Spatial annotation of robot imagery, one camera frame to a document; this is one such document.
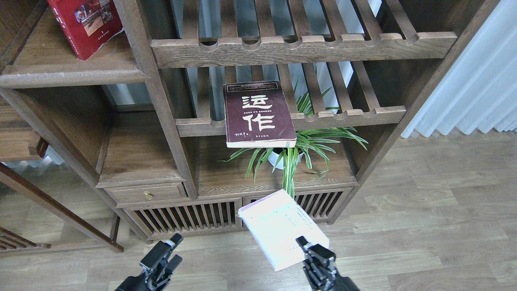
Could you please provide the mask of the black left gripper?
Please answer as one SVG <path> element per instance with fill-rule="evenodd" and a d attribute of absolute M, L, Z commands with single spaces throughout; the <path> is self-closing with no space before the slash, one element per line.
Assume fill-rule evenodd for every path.
<path fill-rule="evenodd" d="M 168 262 L 174 249 L 183 241 L 183 236 L 174 234 L 166 242 L 159 241 L 140 261 L 143 268 L 137 284 L 138 291 L 162 291 L 170 282 L 174 270 L 183 261 L 179 255 Z"/>

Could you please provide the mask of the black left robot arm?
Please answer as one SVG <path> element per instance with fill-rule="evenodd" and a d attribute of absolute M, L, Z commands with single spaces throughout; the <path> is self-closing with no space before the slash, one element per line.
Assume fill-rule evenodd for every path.
<path fill-rule="evenodd" d="M 159 241 L 140 261 L 143 271 L 139 276 L 128 276 L 117 291 L 162 291 L 170 283 L 170 277 L 182 262 L 182 257 L 174 255 L 167 261 L 175 247 L 183 241 L 183 236 L 174 234 L 166 242 Z"/>

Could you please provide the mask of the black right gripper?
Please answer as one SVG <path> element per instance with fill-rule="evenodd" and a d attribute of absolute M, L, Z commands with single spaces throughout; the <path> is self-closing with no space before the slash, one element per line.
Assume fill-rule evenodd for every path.
<path fill-rule="evenodd" d="M 305 260 L 303 271 L 313 291 L 358 291 L 349 278 L 340 276 L 335 265 L 335 253 L 319 244 L 311 245 L 305 236 L 296 238 Z"/>

